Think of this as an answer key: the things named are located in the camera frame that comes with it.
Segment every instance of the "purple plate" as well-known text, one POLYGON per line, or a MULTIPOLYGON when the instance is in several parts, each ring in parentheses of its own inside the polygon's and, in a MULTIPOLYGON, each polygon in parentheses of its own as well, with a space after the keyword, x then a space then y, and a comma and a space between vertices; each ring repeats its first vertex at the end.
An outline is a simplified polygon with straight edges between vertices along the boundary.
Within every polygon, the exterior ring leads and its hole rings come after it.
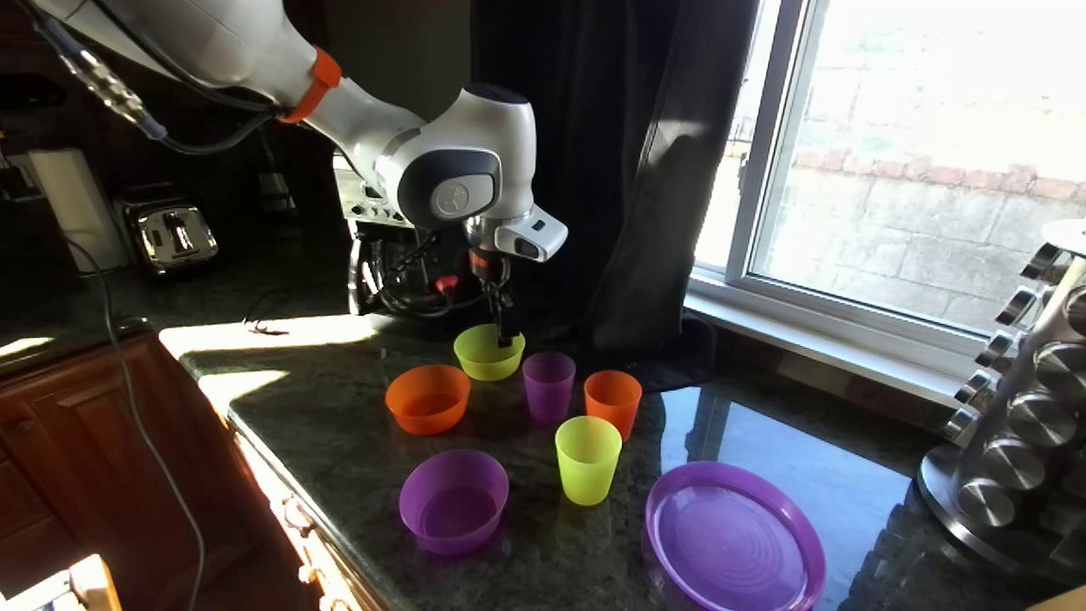
POLYGON ((752 471, 689 462, 664 471, 646 504, 646 532, 663 575, 697 609, 814 609, 825 555, 807 516, 752 471))

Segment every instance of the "purple bowl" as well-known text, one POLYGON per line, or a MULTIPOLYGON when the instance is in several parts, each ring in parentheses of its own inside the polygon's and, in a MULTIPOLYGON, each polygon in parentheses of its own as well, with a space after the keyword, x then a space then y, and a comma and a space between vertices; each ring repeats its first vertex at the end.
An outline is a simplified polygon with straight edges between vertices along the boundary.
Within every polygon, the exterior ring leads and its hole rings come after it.
POLYGON ((510 474, 485 453, 445 453, 421 462, 399 490, 399 522, 434 557, 471 555, 502 522, 510 474))
POLYGON ((807 516, 752 471, 689 462, 646 504, 646 538, 667 586, 697 609, 807 611, 825 555, 807 516))

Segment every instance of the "wire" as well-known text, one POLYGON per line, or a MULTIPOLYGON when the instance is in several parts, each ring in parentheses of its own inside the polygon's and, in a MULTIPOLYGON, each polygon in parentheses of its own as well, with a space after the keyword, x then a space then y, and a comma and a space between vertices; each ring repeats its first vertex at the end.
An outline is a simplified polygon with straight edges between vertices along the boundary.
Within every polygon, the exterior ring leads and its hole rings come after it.
POLYGON ((126 387, 126 409, 136 422, 136 435, 138 440, 146 446, 146 453, 153 455, 156 468, 163 471, 163 482, 171 490, 171 497, 176 500, 188 525, 195 530, 195 542, 196 542, 196 575, 195 575, 195 591, 189 591, 189 601, 188 609, 196 611, 196 597, 201 597, 201 584, 205 584, 205 559, 207 559, 207 542, 205 542, 205 530, 189 511, 189 504, 182 500, 166 457, 161 455, 156 440, 150 437, 146 424, 142 424, 142 414, 138 414, 138 400, 136 400, 136 387, 132 387, 132 369, 128 369, 128 360, 126 360, 126 351, 122 351, 122 339, 115 333, 115 321, 113 321, 113 297, 109 297, 109 282, 105 282, 105 273, 100 269, 100 262, 71 239, 66 239, 87 264, 92 264, 92 280, 100 280, 100 304, 102 304, 102 321, 105 321, 105 335, 109 335, 109 348, 113 348, 113 358, 122 369, 122 387, 126 387))
POLYGON ((217 106, 231 106, 231 110, 241 110, 241 111, 268 111, 275 117, 277 106, 270 102, 249 102, 249 100, 239 100, 239 94, 224 94, 224 91, 215 91, 215 89, 205 89, 196 78, 189 78, 174 59, 161 55, 153 43, 146 43, 113 6, 109 0, 92 0, 146 59, 153 59, 156 65, 163 65, 163 72, 171 72, 179 86, 188 86, 195 94, 207 100, 207 102, 217 102, 217 106))
POLYGON ((179 158, 217 158, 217 153, 235 150, 241 141, 249 141, 250 132, 259 132, 266 123, 270 123, 270 117, 254 117, 254 118, 249 118, 239 132, 231 132, 231 135, 224 135, 224 141, 217 141, 217 142, 207 142, 207 145, 176 142, 176 141, 171 141, 171 135, 153 141, 153 142, 161 142, 161 145, 166 145, 166 150, 174 150, 174 153, 179 153, 179 158))
MULTIPOLYGON (((109 15, 109 20, 115 20, 115 29, 132 39, 136 47, 142 47, 150 59, 156 59, 161 65, 166 60, 163 55, 156 55, 150 43, 142 43, 105 3, 102 15, 109 15)), ((176 65, 166 72, 174 72, 174 78, 179 78, 182 86, 189 86, 195 91, 201 91, 209 102, 226 102, 235 110, 254 111, 241 130, 235 130, 231 135, 217 141, 217 142, 179 142, 171 135, 171 130, 142 106, 142 100, 136 91, 128 91, 128 86, 105 67, 80 40, 71 39, 71 31, 55 20, 51 15, 40 15, 32 6, 32 0, 23 0, 23 12, 32 15, 38 33, 59 52, 59 59, 71 67, 71 75, 79 75, 102 102, 105 110, 118 111, 126 123, 132 123, 150 142, 166 145, 171 153, 179 158, 217 158, 235 150, 241 141, 249 141, 250 132, 259 132, 266 123, 270 123, 277 117, 277 110, 268 106, 239 106, 231 94, 209 94, 207 89, 201 89, 195 78, 188 78, 188 72, 179 72, 176 65)))
POLYGON ((366 239, 366 233, 360 233, 360 241, 362 241, 360 257, 366 257, 362 264, 371 264, 371 273, 374 273, 371 276, 374 293, 391 314, 415 316, 415 321, 442 321, 442 316, 468 310, 483 299, 483 297, 474 297, 468 304, 451 304, 448 297, 434 297, 434 293, 416 297, 409 290, 391 290, 383 282, 388 276, 397 276, 397 280, 409 280, 409 273, 428 276, 428 250, 442 245, 434 233, 425 241, 415 241, 415 245, 391 245, 391 241, 366 239))

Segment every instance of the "window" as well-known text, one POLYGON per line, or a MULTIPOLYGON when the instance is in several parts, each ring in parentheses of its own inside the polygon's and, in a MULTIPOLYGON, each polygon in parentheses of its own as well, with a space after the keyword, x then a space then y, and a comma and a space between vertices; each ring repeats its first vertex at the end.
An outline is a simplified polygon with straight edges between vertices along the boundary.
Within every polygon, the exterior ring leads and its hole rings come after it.
POLYGON ((939 403, 1086 215, 1078 0, 764 0, 691 307, 939 403))

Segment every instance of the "purple cup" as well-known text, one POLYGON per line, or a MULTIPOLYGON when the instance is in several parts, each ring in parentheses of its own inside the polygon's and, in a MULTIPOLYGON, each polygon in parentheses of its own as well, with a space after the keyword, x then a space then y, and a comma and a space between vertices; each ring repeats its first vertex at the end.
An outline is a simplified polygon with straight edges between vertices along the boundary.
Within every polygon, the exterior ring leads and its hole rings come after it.
POLYGON ((533 352, 523 360, 523 400, 537 427, 557 427, 571 414, 578 365, 568 352, 533 352))
POLYGON ((399 490, 399 522, 431 557, 463 557, 493 539, 510 500, 502 462, 485 453, 442 453, 399 490))

